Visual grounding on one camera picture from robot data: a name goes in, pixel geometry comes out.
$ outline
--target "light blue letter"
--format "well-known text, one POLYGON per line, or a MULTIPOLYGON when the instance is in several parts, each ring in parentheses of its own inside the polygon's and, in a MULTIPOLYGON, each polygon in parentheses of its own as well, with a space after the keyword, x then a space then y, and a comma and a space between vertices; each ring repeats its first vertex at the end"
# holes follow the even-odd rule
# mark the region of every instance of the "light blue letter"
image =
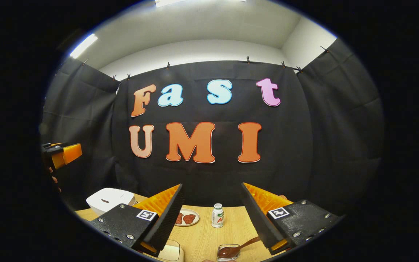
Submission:
POLYGON ((161 95, 158 98, 158 105, 165 106, 179 106, 183 102, 182 86, 179 84, 170 84, 161 90, 161 95))
POLYGON ((206 89, 211 93, 207 96, 210 104, 227 103, 232 98, 232 93, 229 89, 232 88, 232 83, 229 80, 213 80, 208 83, 206 89))

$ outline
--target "ceiling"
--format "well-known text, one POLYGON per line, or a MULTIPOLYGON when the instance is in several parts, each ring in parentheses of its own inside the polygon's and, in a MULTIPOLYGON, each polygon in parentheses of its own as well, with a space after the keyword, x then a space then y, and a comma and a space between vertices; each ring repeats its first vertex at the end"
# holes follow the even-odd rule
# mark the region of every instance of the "ceiling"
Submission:
POLYGON ((187 0, 159 8, 147 0, 94 30, 98 40, 77 59, 100 69, 147 48, 205 39, 281 48, 300 17, 268 0, 187 0))

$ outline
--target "white container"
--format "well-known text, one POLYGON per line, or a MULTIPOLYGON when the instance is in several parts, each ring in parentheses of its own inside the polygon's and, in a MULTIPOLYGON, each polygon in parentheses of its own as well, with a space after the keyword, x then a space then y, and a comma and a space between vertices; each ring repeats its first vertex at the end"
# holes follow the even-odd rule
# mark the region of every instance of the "white container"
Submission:
POLYGON ((213 214, 211 214, 211 225, 213 227, 224 226, 224 211, 222 204, 214 204, 213 214))
POLYGON ((87 204, 98 216, 110 211, 118 204, 133 206, 136 203, 132 192, 109 187, 103 188, 87 198, 87 204))

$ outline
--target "white appliance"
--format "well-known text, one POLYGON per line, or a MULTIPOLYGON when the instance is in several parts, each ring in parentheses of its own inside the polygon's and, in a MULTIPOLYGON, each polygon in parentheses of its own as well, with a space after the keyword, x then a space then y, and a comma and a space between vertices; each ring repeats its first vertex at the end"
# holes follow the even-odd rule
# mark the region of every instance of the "white appliance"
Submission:
POLYGON ((109 187, 103 188, 87 198, 87 204, 98 216, 110 211, 118 204, 133 206, 136 203, 132 192, 109 187))

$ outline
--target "ceiling light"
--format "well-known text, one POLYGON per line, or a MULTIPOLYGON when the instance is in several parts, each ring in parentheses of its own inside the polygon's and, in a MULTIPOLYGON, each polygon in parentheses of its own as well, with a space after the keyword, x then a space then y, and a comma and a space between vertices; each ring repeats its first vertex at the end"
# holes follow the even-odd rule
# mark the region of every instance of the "ceiling light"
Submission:
POLYGON ((82 43, 80 43, 80 45, 78 45, 73 51, 72 53, 70 53, 70 56, 73 58, 78 58, 78 56, 85 51, 85 49, 87 49, 87 47, 89 47, 91 44, 93 44, 93 42, 95 42, 98 39, 98 37, 95 36, 94 33, 92 33, 91 35, 89 35, 85 40, 83 40, 82 43))
POLYGON ((170 5, 170 4, 182 2, 182 1, 185 1, 185 0, 155 0, 155 3, 156 3, 156 7, 158 8, 158 7, 163 7, 165 5, 170 5))

